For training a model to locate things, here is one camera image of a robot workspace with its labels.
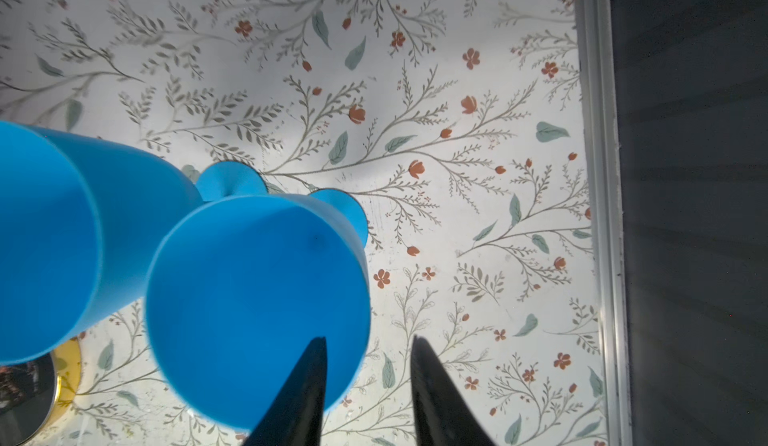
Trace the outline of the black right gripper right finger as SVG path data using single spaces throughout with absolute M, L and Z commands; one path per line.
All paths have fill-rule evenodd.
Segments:
M 413 338 L 410 370 L 417 445 L 494 445 L 424 337 Z

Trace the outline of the blue wine glass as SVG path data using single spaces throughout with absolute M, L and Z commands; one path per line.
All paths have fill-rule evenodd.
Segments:
M 328 347 L 324 406 L 354 383 L 371 331 L 367 222 L 349 194 L 230 196 L 161 242 L 145 297 L 163 376 L 193 410 L 257 425 L 308 343 Z
M 138 148 L 1 126 L 1 362 L 53 351 L 141 297 L 164 236 L 193 210 L 264 194 L 236 161 L 188 178 Z

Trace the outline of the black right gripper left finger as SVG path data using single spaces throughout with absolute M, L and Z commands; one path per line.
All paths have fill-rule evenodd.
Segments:
M 312 339 L 245 446 L 318 446 L 327 383 L 324 337 Z

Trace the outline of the blue wine glass front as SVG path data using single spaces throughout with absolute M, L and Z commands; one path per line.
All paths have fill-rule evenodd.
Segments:
M 164 236 L 193 210 L 264 194 L 236 161 L 188 178 L 138 148 L 1 126 L 1 362 L 53 351 L 141 297 Z

